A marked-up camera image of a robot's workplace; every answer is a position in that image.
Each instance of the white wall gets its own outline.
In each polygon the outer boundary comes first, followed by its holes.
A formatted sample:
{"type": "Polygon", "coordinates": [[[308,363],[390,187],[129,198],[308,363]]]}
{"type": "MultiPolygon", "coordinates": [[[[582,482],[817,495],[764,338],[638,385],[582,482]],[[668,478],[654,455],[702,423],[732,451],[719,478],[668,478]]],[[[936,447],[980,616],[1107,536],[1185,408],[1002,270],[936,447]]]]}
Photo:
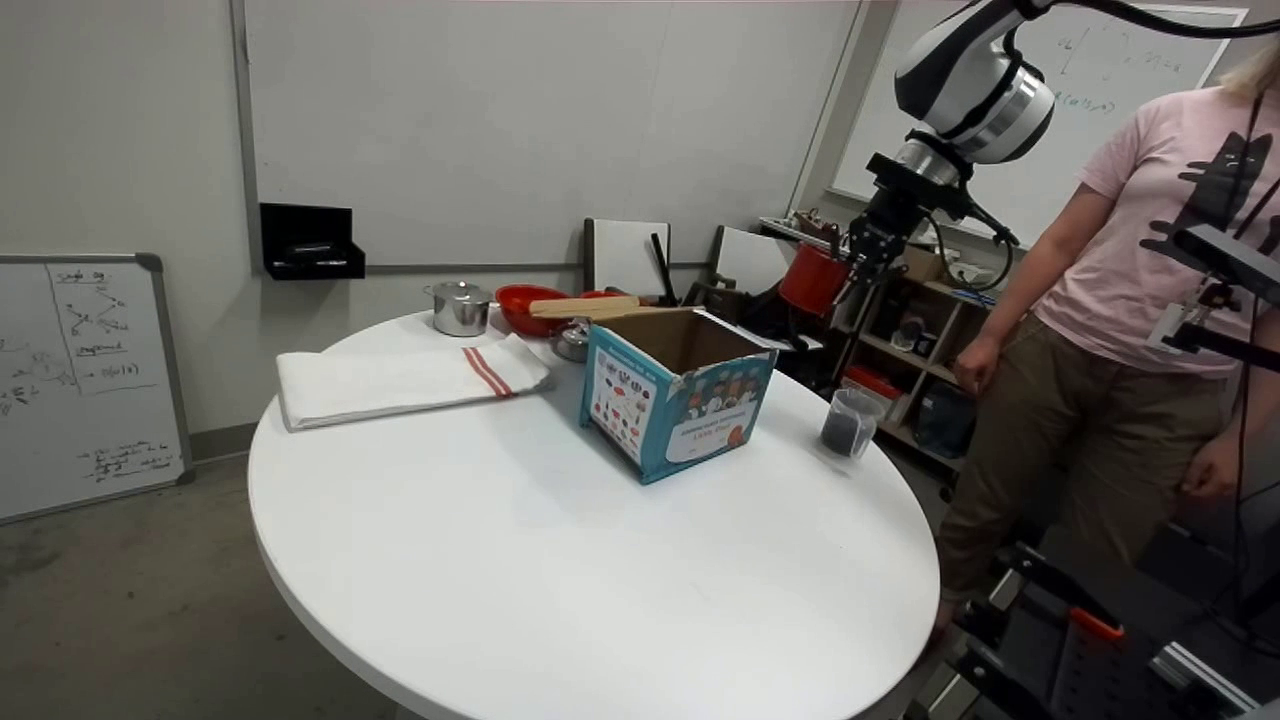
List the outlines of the white wall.
{"type": "Polygon", "coordinates": [[[0,0],[0,98],[0,257],[155,252],[190,431],[253,423],[279,347],[422,309],[430,276],[253,276],[228,0],[0,0]]]}

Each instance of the blue cardboard box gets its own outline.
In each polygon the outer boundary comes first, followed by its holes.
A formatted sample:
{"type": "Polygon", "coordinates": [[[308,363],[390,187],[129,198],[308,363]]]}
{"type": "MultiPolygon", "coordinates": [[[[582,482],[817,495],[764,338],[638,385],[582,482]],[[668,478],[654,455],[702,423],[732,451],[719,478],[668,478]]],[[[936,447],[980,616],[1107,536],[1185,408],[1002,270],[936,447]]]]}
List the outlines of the blue cardboard box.
{"type": "Polygon", "coordinates": [[[702,312],[638,312],[586,331],[582,423],[654,482],[748,445],[777,357],[702,312]]]}

